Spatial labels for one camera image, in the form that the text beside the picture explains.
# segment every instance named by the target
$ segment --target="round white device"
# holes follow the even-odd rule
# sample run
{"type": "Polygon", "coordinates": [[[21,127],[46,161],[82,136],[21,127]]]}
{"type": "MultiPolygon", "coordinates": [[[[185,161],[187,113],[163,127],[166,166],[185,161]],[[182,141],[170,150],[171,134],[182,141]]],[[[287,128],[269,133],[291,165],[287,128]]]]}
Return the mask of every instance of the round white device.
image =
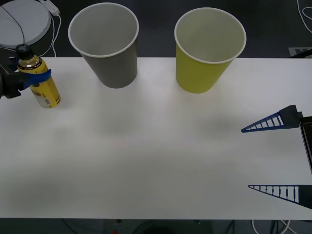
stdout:
{"type": "MultiPolygon", "coordinates": [[[[15,0],[4,4],[3,7],[20,24],[26,45],[31,45],[41,39],[50,27],[50,13],[38,1],[15,0]]],[[[23,35],[20,27],[0,7],[0,46],[15,49],[19,44],[23,44],[23,35]]]]}

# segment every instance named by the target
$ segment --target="gray paper cup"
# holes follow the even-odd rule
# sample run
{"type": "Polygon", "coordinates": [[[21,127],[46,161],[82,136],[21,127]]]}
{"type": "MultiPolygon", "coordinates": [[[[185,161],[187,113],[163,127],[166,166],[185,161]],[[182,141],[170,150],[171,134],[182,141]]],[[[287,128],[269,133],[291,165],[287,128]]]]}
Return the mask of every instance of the gray paper cup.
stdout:
{"type": "Polygon", "coordinates": [[[110,88],[125,87],[137,76],[137,35],[134,13],[108,2],[84,8],[68,28],[71,45],[110,88]]]}

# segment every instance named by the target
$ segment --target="paper cup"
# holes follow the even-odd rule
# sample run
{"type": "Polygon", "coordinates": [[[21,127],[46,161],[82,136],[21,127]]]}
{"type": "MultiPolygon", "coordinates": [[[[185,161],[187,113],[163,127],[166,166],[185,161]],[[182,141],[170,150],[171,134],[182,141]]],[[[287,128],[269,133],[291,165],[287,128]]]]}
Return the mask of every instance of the paper cup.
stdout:
{"type": "Polygon", "coordinates": [[[231,14],[198,8],[175,25],[176,80],[191,93],[209,90],[246,45],[243,25],[231,14]]]}
{"type": "Polygon", "coordinates": [[[100,81],[111,88],[129,85],[137,75],[138,21],[127,7],[98,3],[78,12],[68,38],[100,81]]]}

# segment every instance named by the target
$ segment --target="yellow can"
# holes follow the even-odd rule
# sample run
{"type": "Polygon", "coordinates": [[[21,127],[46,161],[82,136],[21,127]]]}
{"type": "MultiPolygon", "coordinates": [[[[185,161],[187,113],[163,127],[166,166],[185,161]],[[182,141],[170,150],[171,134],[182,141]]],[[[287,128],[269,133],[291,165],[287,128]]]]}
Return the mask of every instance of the yellow can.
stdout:
{"type": "MultiPolygon", "coordinates": [[[[18,70],[20,72],[42,74],[48,71],[48,67],[44,60],[37,55],[34,55],[28,46],[17,46],[16,52],[19,56],[18,70]]],[[[40,106],[44,108],[56,107],[60,102],[60,95],[52,77],[45,82],[31,85],[30,89],[40,106]]]]}

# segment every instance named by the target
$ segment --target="yellow paper cup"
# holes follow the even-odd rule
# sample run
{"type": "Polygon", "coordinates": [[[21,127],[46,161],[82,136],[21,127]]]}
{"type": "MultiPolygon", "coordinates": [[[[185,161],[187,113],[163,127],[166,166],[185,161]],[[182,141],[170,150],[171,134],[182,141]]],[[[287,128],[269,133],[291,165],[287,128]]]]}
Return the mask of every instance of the yellow paper cup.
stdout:
{"type": "Polygon", "coordinates": [[[246,45],[243,25],[216,8],[185,13],[175,25],[176,80],[191,93],[209,90],[246,45]]]}

